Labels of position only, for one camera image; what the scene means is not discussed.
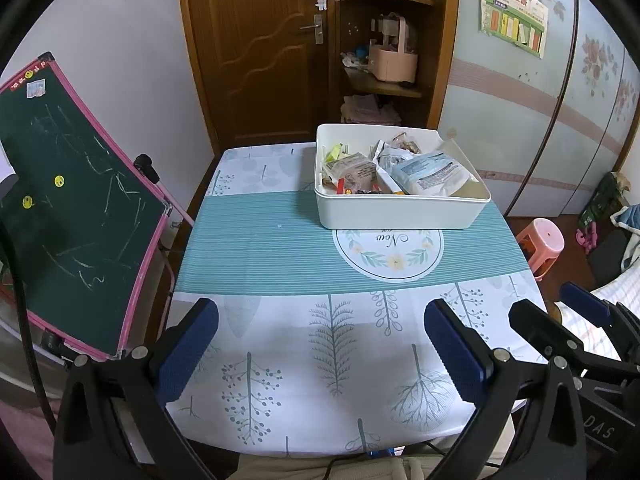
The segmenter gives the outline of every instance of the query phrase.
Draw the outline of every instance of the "poster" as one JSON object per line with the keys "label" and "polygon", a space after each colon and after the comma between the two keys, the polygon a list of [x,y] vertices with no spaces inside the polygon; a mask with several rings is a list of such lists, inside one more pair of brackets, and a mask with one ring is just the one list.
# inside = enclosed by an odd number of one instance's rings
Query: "poster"
{"label": "poster", "polygon": [[480,0],[480,30],[540,59],[549,9],[537,0]]}

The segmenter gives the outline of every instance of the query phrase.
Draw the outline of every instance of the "pink toy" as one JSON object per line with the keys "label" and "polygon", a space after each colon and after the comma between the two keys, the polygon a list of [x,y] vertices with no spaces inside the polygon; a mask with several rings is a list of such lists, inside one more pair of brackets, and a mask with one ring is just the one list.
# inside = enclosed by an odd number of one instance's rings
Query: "pink toy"
{"label": "pink toy", "polygon": [[598,234],[596,232],[596,222],[591,222],[584,229],[584,232],[578,229],[575,233],[575,240],[584,248],[584,253],[589,254],[596,248],[598,244]]}
{"label": "pink toy", "polygon": [[537,282],[542,280],[564,249],[560,229],[551,220],[536,218],[516,236]]}

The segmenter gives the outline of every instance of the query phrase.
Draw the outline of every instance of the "blue gripper pad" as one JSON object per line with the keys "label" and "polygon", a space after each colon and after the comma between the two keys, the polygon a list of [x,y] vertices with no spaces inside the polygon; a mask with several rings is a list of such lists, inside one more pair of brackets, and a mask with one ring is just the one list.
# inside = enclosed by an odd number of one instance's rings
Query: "blue gripper pad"
{"label": "blue gripper pad", "polygon": [[574,283],[560,286],[560,301],[597,327],[611,324],[609,306]]}
{"label": "blue gripper pad", "polygon": [[163,361],[158,365],[156,399],[161,406],[180,398],[217,330],[216,304],[200,298],[182,321],[167,329],[158,340],[159,358]]}
{"label": "blue gripper pad", "polygon": [[424,309],[424,330],[462,400],[476,406],[482,404],[486,398],[484,382],[488,378],[487,369],[465,341],[465,331],[469,329],[460,322],[444,300],[431,301]]}

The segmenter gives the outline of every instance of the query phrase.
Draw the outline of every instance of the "pink plastic stool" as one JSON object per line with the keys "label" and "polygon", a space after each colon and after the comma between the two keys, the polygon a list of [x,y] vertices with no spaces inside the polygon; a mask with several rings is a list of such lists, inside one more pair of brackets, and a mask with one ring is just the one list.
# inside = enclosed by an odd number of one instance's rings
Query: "pink plastic stool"
{"label": "pink plastic stool", "polygon": [[546,218],[536,218],[516,236],[516,241],[537,282],[544,278],[564,249],[560,229]]}

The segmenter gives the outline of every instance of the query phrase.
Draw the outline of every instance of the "beige pants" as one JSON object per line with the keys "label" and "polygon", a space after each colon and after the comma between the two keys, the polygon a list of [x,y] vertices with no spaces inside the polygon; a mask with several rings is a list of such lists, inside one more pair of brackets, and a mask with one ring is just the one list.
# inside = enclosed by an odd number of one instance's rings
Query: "beige pants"
{"label": "beige pants", "polygon": [[[511,417],[502,430],[498,443],[491,453],[489,462],[501,463],[511,441],[514,429]],[[447,452],[457,439],[457,435],[432,440],[439,449]],[[336,462],[331,468],[330,480],[425,480],[442,459],[429,447],[415,456],[388,458],[354,458]],[[322,480],[331,458],[270,458],[264,456],[240,455],[238,471],[228,480]],[[478,478],[495,472],[495,468],[485,467]]]}

